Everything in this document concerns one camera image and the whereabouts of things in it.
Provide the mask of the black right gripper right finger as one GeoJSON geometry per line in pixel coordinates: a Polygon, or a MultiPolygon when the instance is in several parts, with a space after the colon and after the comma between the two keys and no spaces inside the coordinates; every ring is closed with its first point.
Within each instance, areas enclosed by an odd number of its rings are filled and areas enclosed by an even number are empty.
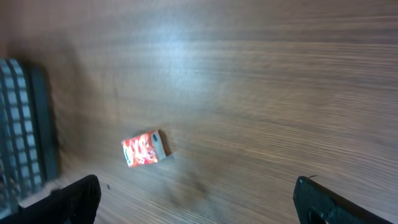
{"type": "Polygon", "coordinates": [[[293,201],[300,224],[392,224],[316,183],[297,178],[293,201]]]}

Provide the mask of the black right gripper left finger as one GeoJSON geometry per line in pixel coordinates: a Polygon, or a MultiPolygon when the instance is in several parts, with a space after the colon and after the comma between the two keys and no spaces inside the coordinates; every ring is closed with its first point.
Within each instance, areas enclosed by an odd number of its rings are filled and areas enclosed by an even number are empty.
{"type": "Polygon", "coordinates": [[[97,176],[86,177],[58,190],[42,200],[1,219],[3,224],[18,223],[94,223],[101,200],[97,176]]]}

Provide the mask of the red small carton box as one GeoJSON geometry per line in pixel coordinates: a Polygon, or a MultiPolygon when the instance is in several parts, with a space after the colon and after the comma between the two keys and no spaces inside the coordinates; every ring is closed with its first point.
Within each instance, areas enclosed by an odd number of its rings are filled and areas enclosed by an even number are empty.
{"type": "Polygon", "coordinates": [[[167,139],[160,129],[140,133],[121,141],[123,155],[129,168],[156,164],[170,154],[167,139]]]}

